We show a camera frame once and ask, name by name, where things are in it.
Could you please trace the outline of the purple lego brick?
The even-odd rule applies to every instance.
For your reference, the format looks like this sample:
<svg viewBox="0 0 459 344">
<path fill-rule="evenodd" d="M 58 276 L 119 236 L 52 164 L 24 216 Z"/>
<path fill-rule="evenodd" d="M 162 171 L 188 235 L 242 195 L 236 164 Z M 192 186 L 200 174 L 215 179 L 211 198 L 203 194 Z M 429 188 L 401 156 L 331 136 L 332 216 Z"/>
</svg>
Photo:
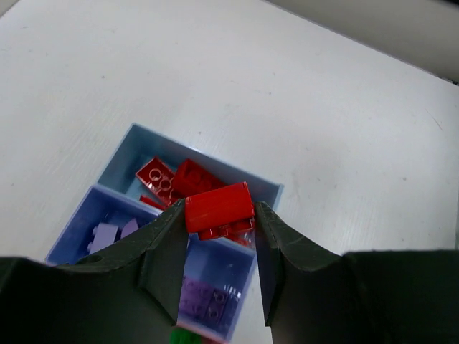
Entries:
<svg viewBox="0 0 459 344">
<path fill-rule="evenodd" d="M 179 318 L 217 326 L 239 316 L 241 289 L 234 283 L 212 285 L 184 276 L 179 300 Z"/>
</svg>

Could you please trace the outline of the green L lego stack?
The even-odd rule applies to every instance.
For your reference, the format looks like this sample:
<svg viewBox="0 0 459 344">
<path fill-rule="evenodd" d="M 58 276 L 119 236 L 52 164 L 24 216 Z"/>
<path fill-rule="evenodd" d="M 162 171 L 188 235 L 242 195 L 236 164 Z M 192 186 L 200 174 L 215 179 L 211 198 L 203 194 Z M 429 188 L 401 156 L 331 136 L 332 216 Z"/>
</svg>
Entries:
<svg viewBox="0 0 459 344">
<path fill-rule="evenodd" d="M 93 239 L 87 246 L 87 252 L 93 254 L 104 249 L 120 239 L 132 234 L 139 229 L 136 219 L 131 219 L 121 229 L 108 223 L 99 223 L 92 232 Z"/>
</svg>

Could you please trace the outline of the green lego row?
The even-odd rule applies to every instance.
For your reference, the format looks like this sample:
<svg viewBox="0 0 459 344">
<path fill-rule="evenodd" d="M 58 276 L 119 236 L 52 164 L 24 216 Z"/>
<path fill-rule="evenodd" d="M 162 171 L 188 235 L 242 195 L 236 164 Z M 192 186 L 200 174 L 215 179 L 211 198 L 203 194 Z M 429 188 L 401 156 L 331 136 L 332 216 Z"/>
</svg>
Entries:
<svg viewBox="0 0 459 344">
<path fill-rule="evenodd" d="M 170 344 L 202 344 L 200 335 L 183 328 L 174 328 L 169 337 Z"/>
</svg>

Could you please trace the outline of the red round flower lego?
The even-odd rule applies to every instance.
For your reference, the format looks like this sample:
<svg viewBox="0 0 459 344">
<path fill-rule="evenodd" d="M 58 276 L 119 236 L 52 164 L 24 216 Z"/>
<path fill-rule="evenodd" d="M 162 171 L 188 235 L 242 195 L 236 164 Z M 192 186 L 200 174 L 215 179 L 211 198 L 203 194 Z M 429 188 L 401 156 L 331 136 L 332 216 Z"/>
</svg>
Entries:
<svg viewBox="0 0 459 344">
<path fill-rule="evenodd" d="M 251 231 L 255 207 L 245 182 L 207 191 L 185 199 L 186 230 L 201 240 Z"/>
</svg>

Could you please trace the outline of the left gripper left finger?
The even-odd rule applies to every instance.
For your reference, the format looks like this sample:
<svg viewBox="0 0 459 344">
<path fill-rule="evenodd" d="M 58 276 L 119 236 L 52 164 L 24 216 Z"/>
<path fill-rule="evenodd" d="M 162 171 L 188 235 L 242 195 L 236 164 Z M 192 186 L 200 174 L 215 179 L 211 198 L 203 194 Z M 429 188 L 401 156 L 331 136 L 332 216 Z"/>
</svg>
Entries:
<svg viewBox="0 0 459 344">
<path fill-rule="evenodd" d="M 3 343 L 168 343 L 188 234 L 184 202 L 75 264 L 1 259 Z"/>
</svg>

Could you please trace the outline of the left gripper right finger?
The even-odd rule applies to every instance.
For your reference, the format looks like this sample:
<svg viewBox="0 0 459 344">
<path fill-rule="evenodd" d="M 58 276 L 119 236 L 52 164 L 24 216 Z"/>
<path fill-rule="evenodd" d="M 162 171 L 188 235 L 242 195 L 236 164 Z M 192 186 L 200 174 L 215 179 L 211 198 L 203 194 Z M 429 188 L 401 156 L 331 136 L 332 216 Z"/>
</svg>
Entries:
<svg viewBox="0 0 459 344">
<path fill-rule="evenodd" d="M 265 324 L 274 343 L 456 343 L 458 252 L 334 254 L 255 204 Z"/>
</svg>

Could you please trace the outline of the red bricks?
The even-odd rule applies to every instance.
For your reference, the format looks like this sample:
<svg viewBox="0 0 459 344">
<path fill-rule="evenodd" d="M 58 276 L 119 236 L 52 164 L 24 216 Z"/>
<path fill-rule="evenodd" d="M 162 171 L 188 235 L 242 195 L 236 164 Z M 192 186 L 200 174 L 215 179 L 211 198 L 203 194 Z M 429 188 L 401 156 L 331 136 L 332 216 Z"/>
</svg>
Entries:
<svg viewBox="0 0 459 344">
<path fill-rule="evenodd" d="M 160 210 L 179 199 L 227 185 L 189 158 L 173 172 L 159 157 L 154 157 L 136 172 L 136 177 L 161 202 L 161 206 L 145 195 L 141 195 L 139 199 Z"/>
</svg>

